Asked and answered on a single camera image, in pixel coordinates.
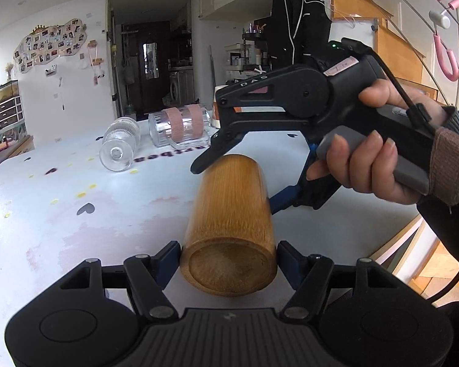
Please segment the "dark sleeved forearm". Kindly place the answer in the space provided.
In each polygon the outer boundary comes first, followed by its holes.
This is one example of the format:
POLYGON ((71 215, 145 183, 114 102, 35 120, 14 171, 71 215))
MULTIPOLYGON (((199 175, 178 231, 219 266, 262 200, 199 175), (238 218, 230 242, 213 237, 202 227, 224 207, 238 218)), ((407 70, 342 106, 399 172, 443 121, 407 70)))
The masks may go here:
POLYGON ((459 110, 446 107, 430 156, 430 194, 417 208, 444 247, 459 262, 459 110))

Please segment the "right hand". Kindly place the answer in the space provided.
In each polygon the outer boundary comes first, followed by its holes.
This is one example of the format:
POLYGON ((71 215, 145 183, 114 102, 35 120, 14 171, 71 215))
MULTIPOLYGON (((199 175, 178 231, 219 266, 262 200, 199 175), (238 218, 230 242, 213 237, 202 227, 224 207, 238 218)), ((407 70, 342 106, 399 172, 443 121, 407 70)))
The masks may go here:
MULTIPOLYGON (((406 93, 414 104, 423 104, 437 126, 448 119, 447 112, 437 102, 417 90, 407 87, 406 93)), ((370 107, 379 108, 385 104, 407 109, 401 95, 389 80, 377 80, 359 94, 360 101, 370 107)), ((394 170, 398 160, 395 142, 383 140, 374 130, 351 153, 345 138, 334 136, 327 150, 327 157, 315 161, 308 168, 306 178, 317 180, 331 174, 341 185, 363 194, 374 194, 381 200, 401 205, 416 204, 422 195, 395 181, 394 170)))

